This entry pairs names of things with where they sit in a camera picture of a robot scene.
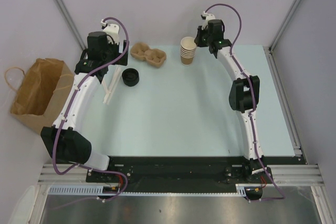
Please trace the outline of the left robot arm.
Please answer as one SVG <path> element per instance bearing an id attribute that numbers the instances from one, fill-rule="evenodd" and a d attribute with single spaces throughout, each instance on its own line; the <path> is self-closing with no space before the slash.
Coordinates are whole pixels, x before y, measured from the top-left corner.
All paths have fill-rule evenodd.
<path id="1" fill-rule="evenodd" d="M 116 169 L 109 165 L 109 156 L 93 149 L 81 134 L 81 128 L 87 106 L 99 89 L 103 90 L 102 104 L 110 102 L 121 78 L 121 66 L 128 63 L 128 47 L 126 40 L 119 39 L 118 25 L 89 33 L 87 43 L 64 107 L 50 127 L 43 127 L 40 136 L 53 166 L 62 161 L 97 169 L 98 176 L 110 182 Z"/>

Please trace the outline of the brown pulp cup carrier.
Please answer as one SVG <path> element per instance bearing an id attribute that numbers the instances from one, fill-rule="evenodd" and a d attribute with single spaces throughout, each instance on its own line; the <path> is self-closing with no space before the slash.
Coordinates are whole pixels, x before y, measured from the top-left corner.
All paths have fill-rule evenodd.
<path id="1" fill-rule="evenodd" d="M 144 42 L 134 44 L 130 50 L 130 54 L 134 59 L 145 61 L 156 68 L 160 68 L 166 60 L 166 53 L 164 51 L 157 48 L 152 49 Z"/>

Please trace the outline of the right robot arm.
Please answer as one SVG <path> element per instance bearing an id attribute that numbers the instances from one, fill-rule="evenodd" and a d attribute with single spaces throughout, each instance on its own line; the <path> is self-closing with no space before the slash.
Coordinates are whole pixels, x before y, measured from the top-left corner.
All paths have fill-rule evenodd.
<path id="1" fill-rule="evenodd" d="M 263 163 L 264 153 L 256 125 L 260 79 L 258 76 L 252 76 L 243 67 L 233 52 L 233 44 L 224 39 L 224 22 L 211 15 L 203 19 L 204 23 L 197 28 L 194 42 L 198 47 L 207 47 L 232 79 L 228 100 L 231 109 L 237 114 L 243 136 L 246 160 L 242 169 L 243 179 L 254 183 L 261 174 L 271 177 L 270 171 Z"/>

